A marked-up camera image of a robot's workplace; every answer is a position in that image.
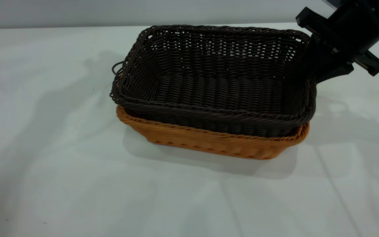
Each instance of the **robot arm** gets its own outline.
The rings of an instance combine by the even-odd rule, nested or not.
[[[293,78],[314,73],[319,83],[351,73],[353,62],[376,75],[379,59],[369,48],[379,41],[379,0],[327,1],[338,8],[330,18],[308,8],[296,17],[298,25],[313,34]]]

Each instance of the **basket handle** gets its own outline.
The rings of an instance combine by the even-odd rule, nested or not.
[[[122,75],[122,67],[115,72],[115,67],[118,66],[119,64],[123,64],[124,61],[122,62],[119,62],[119,63],[115,63],[114,66],[112,66],[112,72],[113,74],[115,74],[115,80],[113,82],[113,88],[116,86],[115,85],[115,81],[118,81],[118,83],[121,83],[120,80],[121,80],[121,75]],[[132,96],[135,96],[134,93],[132,93],[130,90],[128,90],[126,87],[122,87],[124,90],[126,90],[129,94],[131,94]]]
[[[122,64],[122,63],[124,63],[124,61],[119,62],[119,63],[115,63],[115,65],[112,67],[112,72],[113,72],[113,74],[115,74],[115,75],[118,76],[118,77],[119,77],[119,75],[122,73],[122,67],[121,67],[121,69],[119,69],[117,72],[115,72],[115,67],[118,66],[119,64]]]

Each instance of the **white table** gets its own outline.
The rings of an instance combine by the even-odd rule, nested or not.
[[[0,237],[379,236],[379,75],[319,84],[274,160],[154,145],[109,97],[143,29],[0,30]]]

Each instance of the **woven wicker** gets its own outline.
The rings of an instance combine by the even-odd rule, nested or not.
[[[315,111],[314,78],[289,79],[309,40],[295,30],[154,26],[139,35],[115,72],[111,97],[147,120],[260,137],[294,135]]]
[[[295,135],[284,138],[261,138],[211,132],[186,126],[135,118],[117,106],[116,114],[125,124],[154,144],[170,145],[248,159],[272,159],[286,148],[301,143],[308,134],[309,123],[296,128]]]

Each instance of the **basket bottom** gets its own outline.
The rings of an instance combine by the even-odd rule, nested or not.
[[[299,144],[308,134],[309,124],[296,128],[296,134],[284,138],[232,135],[187,126],[150,121],[128,115],[117,107],[119,119],[154,144],[169,145],[247,159],[272,159],[286,148]]]
[[[233,156],[233,157],[244,158],[244,159],[270,160],[270,159],[276,158],[278,155],[280,155],[280,153],[282,153],[284,150],[286,150],[286,148],[283,148],[281,150],[277,150],[274,152],[270,152],[270,151],[268,151],[268,152],[257,152],[255,155],[245,156],[245,155],[242,155],[240,153],[231,153],[231,152],[227,152],[225,150],[214,150],[212,148],[205,149],[205,148],[201,148],[198,146],[189,146],[186,144],[175,144],[172,142],[163,143],[160,141],[150,141],[149,139],[147,139],[147,140],[153,144],[158,144],[158,145],[180,147],[180,148],[185,148],[185,149],[189,149],[189,150],[197,150],[197,151],[202,151],[202,152],[208,152],[208,153],[224,155],[224,156]]]

